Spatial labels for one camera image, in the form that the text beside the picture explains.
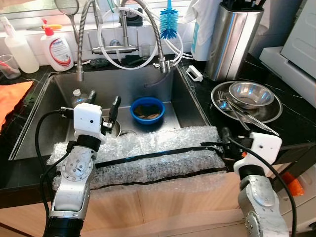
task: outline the small bottle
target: small bottle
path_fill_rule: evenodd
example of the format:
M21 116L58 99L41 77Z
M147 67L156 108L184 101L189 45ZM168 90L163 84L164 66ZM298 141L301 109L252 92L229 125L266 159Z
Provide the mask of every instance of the small bottle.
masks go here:
M74 107L76 107L76 105L78 104L82 104L84 102L88 101L88 95L86 94L82 94L80 89L76 89L73 91L73 97L71 98L71 104Z
M15 61L25 73L34 73L40 68L39 62L33 54L28 42L23 35L17 34L8 19L0 17L4 30L8 35L4 42L9 48Z
M45 27L45 35L40 38L40 41L45 57L55 71L63 72L74 66L66 39L54 34L51 27Z

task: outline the sink basin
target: sink basin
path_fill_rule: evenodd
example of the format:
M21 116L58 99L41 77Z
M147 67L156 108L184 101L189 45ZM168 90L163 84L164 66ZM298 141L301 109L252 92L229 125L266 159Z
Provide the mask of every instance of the sink basin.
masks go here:
M33 111L20 134L9 159L36 157L35 129L45 113L60 107L71 107L73 90L79 88L88 94L95 90L96 105L107 116L115 96L121 96L117 120L122 133L143 134L155 131L178 129L189 126L209 125L195 96L190 91L184 76L176 68L161 74L154 67L138 70L105 70L86 72L84 81L76 81L75 73L56 74L49 77L43 86ZM140 97L153 96L165 105L163 118L155 124L139 124L130 114L131 104ZM39 147L42 156L49 156L57 142L74 140L73 121L60 115L51 115L43 122L39 132Z

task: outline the metal tray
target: metal tray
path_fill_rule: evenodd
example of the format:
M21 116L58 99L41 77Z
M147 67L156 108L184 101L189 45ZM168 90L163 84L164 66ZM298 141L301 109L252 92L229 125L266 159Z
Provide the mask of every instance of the metal tray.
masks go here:
M232 83L235 83L235 82L237 82L237 81L227 81L227 82L221 83L221 84L217 85L216 87L214 87L214 89L212 90L212 93L211 93L211 99L212 99L212 102L215 105L215 107L220 112L222 112L223 114L225 114L228 117L231 117L232 119L238 120L232 111L223 111L217 105L217 103L218 103L218 91L223 91L228 98L231 98L231 100L233 100L233 98L231 97L231 95L228 92L228 88ZM262 106L258 109L255 109L255 110L247 110L247 112L250 113L252 116L254 116L256 119L258 119L259 121L261 121L263 123L268 123L268 122L276 120L282 114L283 108L282 108L282 103L281 103L280 99L276 95L274 95L274 96L275 96L275 100L271 104L266 105L266 106ZM247 123L251 123L244 118L243 118L243 121L247 122Z

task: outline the blue bowl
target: blue bowl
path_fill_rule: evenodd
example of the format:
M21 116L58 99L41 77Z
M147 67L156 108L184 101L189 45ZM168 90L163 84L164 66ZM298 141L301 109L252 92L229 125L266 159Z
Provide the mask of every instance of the blue bowl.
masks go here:
M144 105L144 106L157 105L159 107L161 113L160 113L160 115L157 118L154 118L154 119L142 119L142 118L139 118L139 117L137 117L134 114L134 110L139 105ZM146 125L158 122L162 118L165 110L166 109L165 109L164 104L162 103L161 100L159 100L159 99L157 99L155 97L150 97L150 96L142 97L142 98L139 98L139 99L135 100L134 103L132 104L132 106L130 107L130 113L132 114L134 119L136 119L136 121L138 121L139 123L146 124Z

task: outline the pull-down faucet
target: pull-down faucet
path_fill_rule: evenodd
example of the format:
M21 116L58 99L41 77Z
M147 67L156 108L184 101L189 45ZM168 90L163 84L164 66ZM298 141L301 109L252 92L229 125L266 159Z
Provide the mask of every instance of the pull-down faucet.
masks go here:
M161 46L161 41L160 41L160 35L158 31L157 24L155 22L153 14L150 12L149 8L147 7L146 3L143 0L134 0L137 2L143 10L147 13L149 20L153 26L155 37L156 37L156 42L158 46L158 63L154 64L155 68L160 68L161 73L167 73L170 72L170 62L166 61L163 51L162 51L162 46ZM121 6L125 6L127 0L122 0ZM82 15L81 15L81 20L80 20L80 28L79 28L79 36L78 36L78 60L77 60L77 80L78 81L83 81L83 69L82 69L82 43L83 43L83 33L84 33L84 25L85 25L85 20L87 17L88 9L90 5L93 4L93 11L94 11L94 17L96 20L96 25L97 27L99 26L99 23L102 23L102 16L100 13L100 9L97 4L97 0L87 0L83 10L82 10ZM113 50L123 50L126 52L127 50L135 51L138 49L136 46L129 45L128 43L128 36L127 36L127 21L126 21L126 12L121 11L121 20L122 20L122 30L123 30L123 42L124 45L122 46L110 46L110 47L105 47L106 51L113 51ZM92 50L93 53L102 53L101 50L98 48L94 48Z

